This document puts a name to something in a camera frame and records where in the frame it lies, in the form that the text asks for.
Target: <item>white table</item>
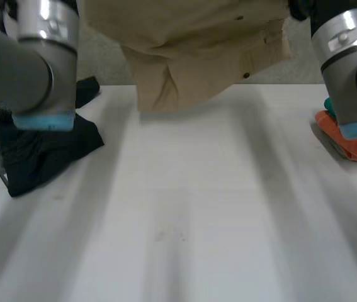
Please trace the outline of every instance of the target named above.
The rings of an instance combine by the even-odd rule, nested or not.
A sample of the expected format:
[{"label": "white table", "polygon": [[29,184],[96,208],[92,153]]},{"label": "white table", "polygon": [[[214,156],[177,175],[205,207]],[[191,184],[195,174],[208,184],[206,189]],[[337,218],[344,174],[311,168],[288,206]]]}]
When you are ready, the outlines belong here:
[{"label": "white table", "polygon": [[102,90],[81,114],[105,147],[19,199],[0,181],[0,302],[357,302],[357,163],[312,131],[324,86],[173,115]]}]

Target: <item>khaki shirt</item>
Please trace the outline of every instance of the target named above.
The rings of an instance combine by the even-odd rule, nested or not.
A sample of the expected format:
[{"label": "khaki shirt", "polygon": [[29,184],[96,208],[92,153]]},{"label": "khaki shirt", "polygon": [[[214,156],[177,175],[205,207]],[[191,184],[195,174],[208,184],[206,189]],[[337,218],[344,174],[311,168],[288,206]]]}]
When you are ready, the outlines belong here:
[{"label": "khaki shirt", "polygon": [[139,110],[177,111],[290,56],[288,0],[87,0],[88,25],[120,43]]}]

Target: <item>black cable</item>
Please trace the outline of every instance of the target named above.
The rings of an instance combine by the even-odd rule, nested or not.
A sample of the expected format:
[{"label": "black cable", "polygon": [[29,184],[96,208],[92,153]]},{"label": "black cable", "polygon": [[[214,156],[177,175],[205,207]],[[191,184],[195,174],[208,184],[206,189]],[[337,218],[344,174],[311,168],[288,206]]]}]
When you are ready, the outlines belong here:
[{"label": "black cable", "polygon": [[4,33],[5,35],[8,35],[6,32],[6,27],[4,25],[4,10],[6,7],[6,0],[0,0],[0,31]]}]

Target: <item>black fabric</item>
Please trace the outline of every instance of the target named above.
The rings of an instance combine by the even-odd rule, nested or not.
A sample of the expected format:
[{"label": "black fabric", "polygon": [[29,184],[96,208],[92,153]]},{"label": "black fabric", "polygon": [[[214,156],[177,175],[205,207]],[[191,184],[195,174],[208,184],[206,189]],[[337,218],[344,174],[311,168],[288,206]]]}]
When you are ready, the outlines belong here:
[{"label": "black fabric", "polygon": [[[91,88],[80,88],[85,104],[88,95],[99,91],[91,84]],[[11,112],[0,110],[0,176],[12,197],[48,183],[70,163],[103,145],[96,125],[79,115],[71,132],[21,131],[13,124]]]},{"label": "black fabric", "polygon": [[76,84],[76,109],[90,103],[98,95],[99,90],[100,86],[95,77],[78,81]]}]

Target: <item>orange cloth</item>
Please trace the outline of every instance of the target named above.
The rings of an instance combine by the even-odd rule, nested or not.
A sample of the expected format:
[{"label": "orange cloth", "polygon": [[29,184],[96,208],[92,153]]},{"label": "orange cloth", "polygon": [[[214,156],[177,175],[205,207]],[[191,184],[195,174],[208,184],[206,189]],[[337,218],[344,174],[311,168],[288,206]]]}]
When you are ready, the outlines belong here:
[{"label": "orange cloth", "polygon": [[346,140],[328,111],[320,111],[315,115],[318,127],[329,135],[344,151],[345,156],[350,160],[357,161],[357,140]]}]

